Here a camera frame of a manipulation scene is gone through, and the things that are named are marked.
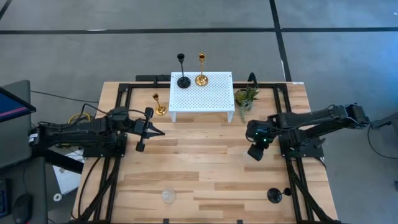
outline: wooden table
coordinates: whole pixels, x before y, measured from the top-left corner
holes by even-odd
[[[118,85],[118,82],[104,83],[99,101],[101,110],[114,108]],[[287,86],[292,111],[310,111],[304,85],[287,83]],[[155,108],[153,93],[159,94],[161,104],[168,105],[168,88],[135,88],[130,108],[141,111],[148,106]],[[276,114],[271,89],[261,89],[258,98],[253,110],[246,113],[246,121],[266,120],[267,116]],[[244,223],[295,223],[291,197],[284,196],[278,204],[267,199],[271,187],[280,190],[289,187],[277,139],[257,162],[246,154],[250,143],[245,138],[246,125],[239,113],[235,113],[231,123],[227,122],[226,113],[180,114],[176,123],[172,123],[168,113],[155,114],[152,121],[166,135],[147,140],[141,153],[135,151],[139,137],[129,134],[118,176],[113,223],[162,223],[164,218],[171,223],[236,223],[238,219]],[[81,186],[94,161],[91,158],[85,162],[74,216],[77,216]],[[337,218],[325,168],[313,158],[304,158],[303,163],[310,193],[326,214]],[[103,159],[88,179],[82,210],[97,193],[102,167]],[[165,189],[176,191],[174,203],[163,203],[161,192]],[[306,218],[301,194],[299,199],[302,216]],[[105,216],[107,202],[106,195],[101,218]]]

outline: plant pot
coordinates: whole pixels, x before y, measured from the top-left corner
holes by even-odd
[[[244,92],[246,92],[245,89],[240,89],[240,90],[238,90],[237,92],[239,92],[239,91],[244,91]],[[242,103],[239,102],[238,100],[235,100],[235,102],[236,102],[236,104],[237,104],[238,106],[242,106]]]

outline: monitor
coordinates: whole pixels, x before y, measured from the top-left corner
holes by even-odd
[[[0,123],[36,112],[36,108],[0,87]]]

